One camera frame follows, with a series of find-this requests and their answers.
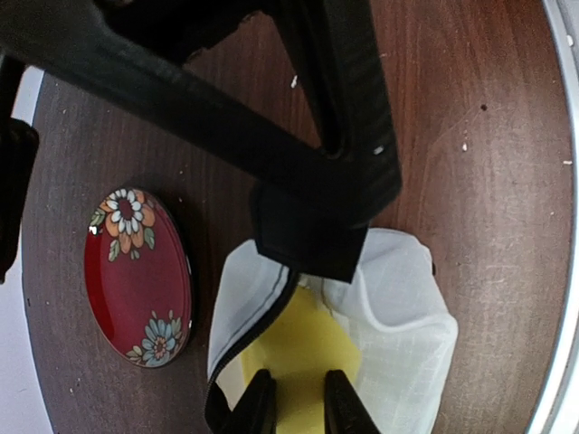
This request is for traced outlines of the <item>yellow sponge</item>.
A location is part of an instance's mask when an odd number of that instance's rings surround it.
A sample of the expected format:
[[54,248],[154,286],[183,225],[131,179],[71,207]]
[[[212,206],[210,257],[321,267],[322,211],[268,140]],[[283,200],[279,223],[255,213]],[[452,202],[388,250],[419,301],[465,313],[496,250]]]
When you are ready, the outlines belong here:
[[246,383],[261,369],[276,381],[278,433],[323,433],[326,373],[341,370],[354,382],[361,359],[343,327],[301,285],[280,316],[241,354]]

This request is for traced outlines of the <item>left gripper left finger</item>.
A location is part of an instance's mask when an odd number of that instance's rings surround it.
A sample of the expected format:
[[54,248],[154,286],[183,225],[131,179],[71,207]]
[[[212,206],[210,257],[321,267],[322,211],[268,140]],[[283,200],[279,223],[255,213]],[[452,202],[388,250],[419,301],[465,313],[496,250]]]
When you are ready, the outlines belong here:
[[234,409],[212,383],[205,402],[205,421],[212,433],[275,433],[276,381],[268,370],[256,372]]

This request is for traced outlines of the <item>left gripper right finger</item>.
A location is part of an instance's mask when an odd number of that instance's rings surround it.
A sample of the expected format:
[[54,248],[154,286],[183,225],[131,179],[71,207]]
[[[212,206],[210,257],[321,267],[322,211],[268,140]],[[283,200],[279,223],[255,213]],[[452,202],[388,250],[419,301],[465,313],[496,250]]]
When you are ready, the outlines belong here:
[[324,383],[325,432],[330,434],[378,434],[379,429],[341,370],[328,371]]

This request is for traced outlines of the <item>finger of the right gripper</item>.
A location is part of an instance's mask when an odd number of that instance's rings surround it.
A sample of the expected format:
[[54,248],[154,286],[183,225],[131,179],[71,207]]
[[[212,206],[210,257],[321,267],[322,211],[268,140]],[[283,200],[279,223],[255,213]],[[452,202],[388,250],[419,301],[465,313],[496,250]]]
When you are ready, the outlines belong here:
[[[320,148],[184,69],[257,12],[277,27]],[[401,190],[367,1],[4,1],[1,46],[348,226]]]

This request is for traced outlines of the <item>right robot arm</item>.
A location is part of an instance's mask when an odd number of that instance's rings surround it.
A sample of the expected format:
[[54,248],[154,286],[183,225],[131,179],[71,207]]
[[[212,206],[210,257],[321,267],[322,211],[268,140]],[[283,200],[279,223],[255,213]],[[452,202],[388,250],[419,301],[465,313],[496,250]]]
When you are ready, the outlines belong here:
[[[184,70],[189,56],[271,17],[314,118],[313,148]],[[352,280],[370,221],[402,186],[367,1],[4,1],[1,269],[16,256],[39,136],[13,117],[29,66],[156,124],[252,175],[258,252]]]

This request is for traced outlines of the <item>white zipper pouch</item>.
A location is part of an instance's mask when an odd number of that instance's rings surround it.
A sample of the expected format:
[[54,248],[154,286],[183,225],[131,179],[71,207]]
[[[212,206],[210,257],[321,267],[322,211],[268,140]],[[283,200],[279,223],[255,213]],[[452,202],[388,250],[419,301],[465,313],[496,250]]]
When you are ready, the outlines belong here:
[[254,236],[227,257],[209,339],[208,390],[231,410],[250,382],[241,354],[310,288],[362,359],[351,382],[379,433],[429,433],[458,337],[432,255],[402,231],[360,226],[277,190],[252,193]]

